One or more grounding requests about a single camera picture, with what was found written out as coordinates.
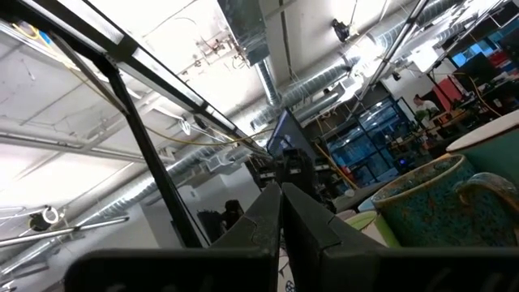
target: speckled glaze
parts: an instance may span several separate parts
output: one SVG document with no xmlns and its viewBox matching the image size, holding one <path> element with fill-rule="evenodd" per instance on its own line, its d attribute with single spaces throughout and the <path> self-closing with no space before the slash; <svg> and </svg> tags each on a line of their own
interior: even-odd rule
<svg viewBox="0 0 519 292">
<path fill-rule="evenodd" d="M 517 190 L 495 174 L 474 174 L 464 156 L 446 157 L 389 183 L 373 204 L 404 247 L 516 246 L 508 211 L 517 211 Z"/>
</svg>

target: white wall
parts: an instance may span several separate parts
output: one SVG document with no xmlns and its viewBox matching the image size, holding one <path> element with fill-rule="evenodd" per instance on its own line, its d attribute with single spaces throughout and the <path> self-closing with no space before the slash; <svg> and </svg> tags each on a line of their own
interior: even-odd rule
<svg viewBox="0 0 519 292">
<path fill-rule="evenodd" d="M 49 258 L 50 269 L 15 280 L 13 286 L 21 292 L 42 291 L 59 281 L 68 267 L 84 254 L 108 248 L 159 248 L 140 205 L 128 210 L 128 222 L 101 227 L 86 233 L 86 237 L 62 246 Z"/>
<path fill-rule="evenodd" d="M 218 174 L 196 189 L 184 186 L 178 189 L 186 206 L 191 212 L 196 224 L 205 231 L 196 213 L 202 210 L 214 210 L 219 213 L 225 211 L 227 200 L 238 200 L 244 210 L 247 210 L 260 195 L 260 189 L 255 185 L 249 170 L 245 165 L 232 174 Z M 161 248 L 182 247 L 178 235 L 171 225 L 171 216 L 163 201 L 150 207 L 143 207 L 144 214 L 152 228 Z M 200 241 L 204 244 L 200 232 L 195 229 Z"/>
<path fill-rule="evenodd" d="M 447 74 L 451 74 L 455 70 L 456 67 L 448 59 L 445 59 L 441 65 L 434 70 L 436 83 L 447 78 Z M 403 97 L 410 108 L 415 112 L 416 105 L 413 103 L 414 95 L 418 94 L 419 96 L 423 96 L 427 94 L 432 90 L 434 84 L 425 74 L 420 73 L 420 70 L 414 64 L 411 65 L 409 69 L 400 71 L 399 74 L 401 76 L 400 80 L 395 81 L 393 77 L 389 77 L 382 80 L 382 84 L 388 89 L 395 100 Z M 398 104 L 407 117 L 411 121 L 414 121 L 414 116 L 409 108 L 405 106 L 402 101 Z"/>
</svg>

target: monitor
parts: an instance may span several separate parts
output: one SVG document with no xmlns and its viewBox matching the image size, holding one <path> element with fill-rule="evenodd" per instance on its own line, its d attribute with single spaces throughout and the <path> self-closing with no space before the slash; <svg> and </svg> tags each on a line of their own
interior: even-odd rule
<svg viewBox="0 0 519 292">
<path fill-rule="evenodd" d="M 267 151 L 274 157 L 280 157 L 287 148 L 302 149 L 312 162 L 318 157 L 311 141 L 304 135 L 301 124 L 289 109 L 284 109 L 267 143 Z"/>
<path fill-rule="evenodd" d="M 476 83 L 476 86 L 481 86 L 485 83 L 489 83 L 499 74 L 498 70 L 483 53 L 473 56 L 454 72 L 456 79 L 460 81 L 463 88 L 468 92 L 475 90 L 470 78 Z"/>
</svg>

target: ceramic mug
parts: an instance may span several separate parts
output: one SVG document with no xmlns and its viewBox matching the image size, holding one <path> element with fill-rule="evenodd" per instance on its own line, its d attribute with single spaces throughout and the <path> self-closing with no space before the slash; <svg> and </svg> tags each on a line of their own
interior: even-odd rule
<svg viewBox="0 0 519 292">
<path fill-rule="evenodd" d="M 385 247 L 400 246 L 388 223 L 375 211 L 359 213 L 345 222 Z"/>
<path fill-rule="evenodd" d="M 403 247 L 516 246 L 517 189 L 466 157 L 430 162 L 373 195 Z"/>
<path fill-rule="evenodd" d="M 498 174 L 519 186 L 519 110 L 471 131 L 447 147 L 463 154 L 477 171 Z"/>
</svg>

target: mug handle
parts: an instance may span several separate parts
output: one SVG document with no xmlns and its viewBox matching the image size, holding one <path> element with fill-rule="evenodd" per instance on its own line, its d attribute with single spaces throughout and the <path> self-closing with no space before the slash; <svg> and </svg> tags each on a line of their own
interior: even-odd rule
<svg viewBox="0 0 519 292">
<path fill-rule="evenodd" d="M 494 195 L 500 197 L 516 215 L 519 214 L 519 192 L 513 183 L 506 178 L 502 178 L 497 174 L 479 173 L 469 178 L 466 182 L 458 183 L 454 187 L 454 191 L 459 195 L 460 201 L 466 205 L 470 204 L 467 195 L 477 189 L 491 191 Z"/>
</svg>

